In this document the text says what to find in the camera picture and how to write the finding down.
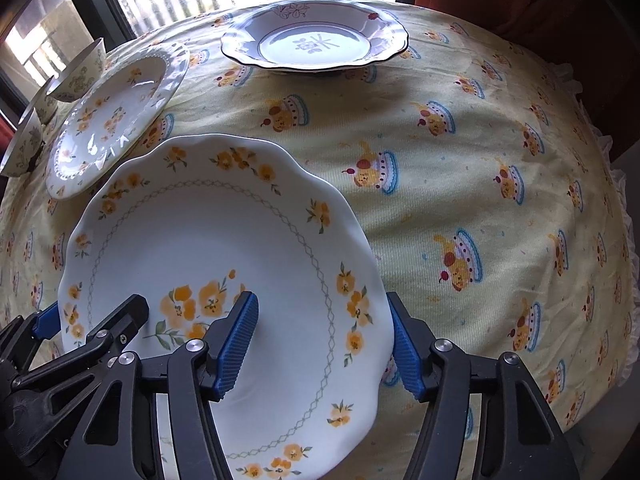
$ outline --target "metal screw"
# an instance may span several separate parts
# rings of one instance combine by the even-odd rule
[[[433,346],[440,352],[448,352],[453,348],[453,343],[448,339],[436,339]]]
[[[513,352],[505,352],[504,353],[504,361],[508,364],[508,365],[516,365],[520,362],[520,358],[518,357],[517,354],[514,354]]]
[[[124,352],[124,354],[118,357],[118,362],[121,365],[130,365],[135,360],[135,358],[136,356],[133,352]]]
[[[202,339],[192,339],[187,342],[187,350],[189,352],[198,352],[204,348],[204,342]]]

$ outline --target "floral bowl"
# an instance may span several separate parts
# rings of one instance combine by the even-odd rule
[[[102,76],[106,57],[104,40],[98,38],[58,74],[49,87],[48,95],[65,103],[78,100]]]
[[[393,324],[347,201],[276,144],[173,137],[124,162],[66,248],[64,349],[137,293],[149,320],[127,349],[167,353],[201,338],[243,290],[257,294],[258,324],[236,386],[211,404],[230,469],[238,480],[320,478],[373,424]]]
[[[43,126],[49,123],[49,121],[53,117],[53,114],[58,110],[58,101],[50,95],[47,95],[49,86],[52,83],[53,79],[54,76],[47,79],[47,82],[44,83],[44,85],[42,85],[36,92],[36,95],[33,96],[33,99],[31,99],[31,102],[22,114],[22,117],[20,117],[19,123],[25,120],[33,109],[36,110],[38,118],[40,119],[40,123]]]
[[[31,109],[27,117],[18,124],[9,146],[0,162],[0,175],[21,176],[29,171],[29,161],[42,142],[42,125],[36,110]]]
[[[357,68],[404,52],[409,35],[386,10],[350,0],[283,0],[229,25],[222,53],[283,72]]]

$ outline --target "table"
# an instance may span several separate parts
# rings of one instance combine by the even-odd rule
[[[225,58],[220,37],[243,11],[197,16],[119,47],[110,62],[161,41],[191,51],[184,82],[129,156],[207,132],[280,144],[347,198],[386,290],[412,316],[466,352],[517,351],[571,427],[628,373],[638,339],[634,255],[598,139],[532,53],[439,12],[375,5],[405,25],[409,49],[329,76]],[[36,169],[10,181],[0,208],[3,323],[56,300],[69,235],[100,186],[67,202],[47,195],[47,154],[68,110],[61,106]],[[381,175],[380,157],[395,160],[397,178]],[[54,338],[36,364],[61,351]],[[424,410],[390,360],[375,426],[328,477],[401,478]],[[478,417],[472,398],[461,478],[472,471]]]

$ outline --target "cake print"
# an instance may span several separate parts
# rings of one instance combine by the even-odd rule
[[[62,245],[65,241],[65,234],[62,233],[58,235],[53,240],[53,246],[51,248],[53,257],[51,259],[51,263],[53,264],[53,268],[56,270],[62,269],[65,265],[65,255],[62,252]]]
[[[584,305],[582,306],[582,310],[584,312],[584,316],[587,319],[587,322],[591,322],[593,319],[593,309],[595,308],[595,299],[596,292],[593,287],[589,289],[589,293],[587,294],[587,299],[584,301]]]
[[[545,144],[542,142],[540,134],[529,123],[521,124],[520,129],[524,137],[523,146],[529,150],[529,153],[536,156],[539,153],[545,153]]]
[[[467,94],[473,94],[476,97],[484,99],[484,92],[482,91],[482,87],[480,86],[480,83],[475,79],[460,76],[455,80],[455,84],[460,85],[460,88],[462,88],[463,92],[466,92]]]
[[[584,132],[582,131],[582,128],[580,126],[574,126],[572,130],[575,136],[578,137],[578,139],[580,139],[580,142],[588,144],[587,139],[584,137]]]
[[[400,54],[400,57],[403,59],[409,59],[411,57],[414,59],[422,59],[422,56],[411,45],[409,45],[406,50]]]
[[[373,187],[385,195],[392,194],[398,188],[398,162],[393,152],[373,152],[364,140],[359,143],[362,156],[355,168],[348,168],[343,173],[353,175],[353,182],[358,187]]]
[[[382,384],[391,388],[392,386],[396,386],[399,380],[400,372],[398,371],[394,357],[391,356],[388,364],[386,364],[385,372],[382,374]]]
[[[494,58],[495,62],[498,65],[502,65],[502,66],[506,66],[508,68],[511,68],[511,62],[509,61],[509,58],[507,58],[504,54],[493,54],[492,57]]]
[[[604,267],[604,264],[607,263],[607,249],[604,246],[604,240],[600,233],[598,233],[598,238],[596,239],[596,255],[598,257],[598,263],[601,267]]]
[[[494,81],[502,81],[502,76],[487,60],[475,58],[473,60],[473,63],[478,65],[482,69],[482,72],[486,74],[489,79],[493,79]]]
[[[625,317],[625,328],[624,328],[624,330],[622,331],[622,337],[623,337],[624,339],[628,339],[628,338],[629,338],[629,336],[631,335],[631,330],[632,330],[632,328],[633,328],[633,325],[634,325],[634,324],[633,324],[633,321],[632,321],[632,319],[631,319],[631,313],[630,313],[630,312],[627,312],[627,313],[626,313],[626,317]]]
[[[454,32],[457,32],[460,36],[466,36],[466,37],[469,36],[469,34],[464,29],[464,27],[459,23],[453,22],[451,23],[451,25],[449,25],[449,28]]]
[[[578,414],[580,413],[580,408],[584,403],[585,392],[575,393],[574,402],[572,402],[571,407],[569,408],[569,413],[567,413],[564,417],[565,423],[568,426],[572,422],[575,422],[578,418]]]
[[[429,38],[430,40],[433,40],[433,41],[441,41],[442,43],[449,43],[449,38],[447,38],[441,32],[436,32],[435,30],[427,30],[424,33],[424,35],[427,36],[427,38]]]
[[[36,310],[40,308],[40,302],[42,301],[42,282],[38,279],[37,275],[31,280],[29,295],[31,297],[31,306]]]
[[[618,376],[618,360],[613,361],[613,365],[611,366],[611,371],[609,372],[609,379],[607,380],[607,384],[609,388],[616,384],[616,377]]]
[[[607,355],[609,355],[609,330],[605,330],[604,335],[600,338],[600,347],[598,349],[598,366],[602,364]]]
[[[605,193],[602,196],[602,203],[604,204],[604,207],[607,208],[607,213],[608,215],[613,218],[613,209],[611,207],[611,199],[609,198],[609,194]]]
[[[189,68],[206,63],[209,60],[209,51],[207,49],[191,54],[189,58]]]
[[[365,83],[373,83],[376,80],[378,69],[375,65],[363,66],[359,68],[350,68],[345,70],[344,78],[349,80],[359,80]]]
[[[556,370],[551,370],[546,374],[549,384],[548,393],[545,395],[545,400],[551,404],[558,398],[558,395],[564,390],[564,381],[566,379],[566,366],[564,365],[564,359],[560,359]]]
[[[616,288],[613,291],[613,301],[617,304],[620,304],[622,301],[622,280],[619,274],[616,275]]]
[[[511,198],[515,203],[522,205],[524,200],[524,182],[518,168],[507,166],[499,158],[495,159],[500,164],[500,170],[494,180],[500,184],[500,193],[503,198]]]
[[[580,153],[576,152],[575,149],[573,148],[571,149],[571,152],[574,154],[575,161],[578,163],[578,168],[580,168],[583,173],[589,173],[589,170],[587,170],[586,166],[584,165],[584,162],[582,161],[582,157],[580,156]]]
[[[535,103],[531,103],[531,106],[529,107],[529,110],[531,110],[533,112],[533,114],[537,117],[537,119],[541,122],[544,123],[546,126],[549,126],[549,119],[546,116],[546,113],[544,111],[544,109],[542,108],[542,106],[535,104]]]
[[[29,233],[27,236],[27,241],[24,243],[24,251],[22,256],[24,257],[24,261],[31,260],[31,253],[33,251],[33,231]]]
[[[295,126],[309,124],[309,112],[299,95],[291,94],[279,101],[270,100],[267,102],[271,105],[269,117],[260,126],[271,125],[274,132],[282,132]]]
[[[250,75],[253,73],[254,68],[251,66],[239,66],[235,65],[227,70],[222,75],[219,75],[215,80],[218,82],[218,86],[242,86]]]
[[[418,126],[427,126],[434,137],[456,132],[456,124],[451,113],[439,102],[429,101],[425,105],[412,102],[412,105],[420,110]]]
[[[518,318],[516,327],[509,332],[509,337],[513,338],[513,351],[519,352],[527,350],[533,352],[538,346],[540,336],[540,319],[542,318],[542,308],[535,301],[531,305],[526,298],[522,298],[522,313]]]
[[[569,191],[566,192],[571,197],[571,202],[578,211],[582,212],[584,209],[584,202],[582,201],[582,187],[578,180],[574,180],[569,184]]]
[[[564,231],[558,229],[558,235],[549,234],[548,237],[554,241],[555,245],[554,269],[558,272],[558,276],[562,276],[562,273],[569,268],[569,254]]]
[[[545,105],[552,106],[551,99],[549,99],[549,96],[545,94],[545,91],[542,88],[540,88],[539,86],[536,86],[536,92],[537,92],[538,97],[540,98],[540,100]]]
[[[438,282],[451,279],[454,290],[460,292],[470,283],[482,282],[482,262],[473,239],[464,229],[459,229],[453,239],[435,235],[433,240],[442,245],[442,261],[445,270]]]

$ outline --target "plate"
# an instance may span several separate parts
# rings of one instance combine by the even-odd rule
[[[258,296],[258,325],[236,386],[212,404],[231,471],[320,478],[373,424],[393,325],[346,200],[276,144],[172,137],[124,162],[69,240],[63,345],[80,346],[138,293],[149,321],[127,348],[163,354],[202,336],[242,290]]]
[[[382,62],[404,52],[409,35],[389,12],[349,0],[284,0],[232,22],[222,53],[287,72],[324,72]]]
[[[62,124],[49,155],[49,194],[71,198],[106,173],[154,122],[188,67],[180,43],[144,48],[112,67]]]

